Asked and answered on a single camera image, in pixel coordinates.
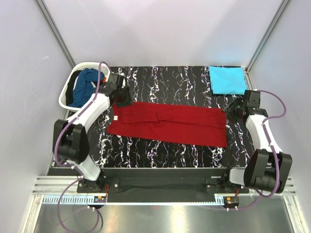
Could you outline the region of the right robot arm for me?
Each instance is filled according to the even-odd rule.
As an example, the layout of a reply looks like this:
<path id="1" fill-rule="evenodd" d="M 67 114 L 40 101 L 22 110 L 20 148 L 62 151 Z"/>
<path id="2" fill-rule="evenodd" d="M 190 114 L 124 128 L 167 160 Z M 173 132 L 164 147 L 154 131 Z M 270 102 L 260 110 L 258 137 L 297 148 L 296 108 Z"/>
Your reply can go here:
<path id="1" fill-rule="evenodd" d="M 278 146 L 269 126 L 269 121 L 287 113 L 269 116 L 260 106 L 261 90 L 245 90 L 244 96 L 224 108 L 226 116 L 234 123 L 242 121 L 250 133 L 255 151 L 244 168 L 228 168 L 220 179 L 226 192 L 235 188 L 255 190 L 269 198 L 282 193 L 293 163 L 292 156 Z"/>

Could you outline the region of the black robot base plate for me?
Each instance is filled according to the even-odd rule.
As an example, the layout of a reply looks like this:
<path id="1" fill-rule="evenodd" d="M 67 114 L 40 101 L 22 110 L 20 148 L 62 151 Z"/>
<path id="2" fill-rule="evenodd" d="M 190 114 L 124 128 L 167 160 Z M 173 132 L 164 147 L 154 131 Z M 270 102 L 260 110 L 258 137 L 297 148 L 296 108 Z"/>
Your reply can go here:
<path id="1" fill-rule="evenodd" d="M 247 193 L 229 181 L 227 168 L 105 168 L 97 181 L 78 182 L 79 193 L 187 190 L 204 193 Z"/>

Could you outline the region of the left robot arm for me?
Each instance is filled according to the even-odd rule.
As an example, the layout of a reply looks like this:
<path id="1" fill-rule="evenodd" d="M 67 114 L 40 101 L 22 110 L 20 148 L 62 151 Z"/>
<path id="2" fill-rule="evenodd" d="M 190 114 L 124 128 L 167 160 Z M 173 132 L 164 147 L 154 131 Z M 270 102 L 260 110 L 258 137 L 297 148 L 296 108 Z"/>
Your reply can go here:
<path id="1" fill-rule="evenodd" d="M 55 122 L 52 150 L 55 161 L 62 159 L 66 166 L 76 169 L 84 179 L 97 181 L 101 170 L 89 155 L 87 131 L 111 106 L 126 107 L 132 104 L 125 75 L 111 73 L 82 108 L 66 120 Z"/>

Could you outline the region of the red t shirt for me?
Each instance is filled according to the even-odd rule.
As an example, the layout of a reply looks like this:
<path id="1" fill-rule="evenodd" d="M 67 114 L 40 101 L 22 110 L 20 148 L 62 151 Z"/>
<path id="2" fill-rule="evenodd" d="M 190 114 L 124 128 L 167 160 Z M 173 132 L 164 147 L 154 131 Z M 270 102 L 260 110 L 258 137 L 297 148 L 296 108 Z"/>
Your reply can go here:
<path id="1" fill-rule="evenodd" d="M 226 116 L 219 108 L 134 102 L 113 106 L 109 134 L 197 146 L 227 146 Z"/>

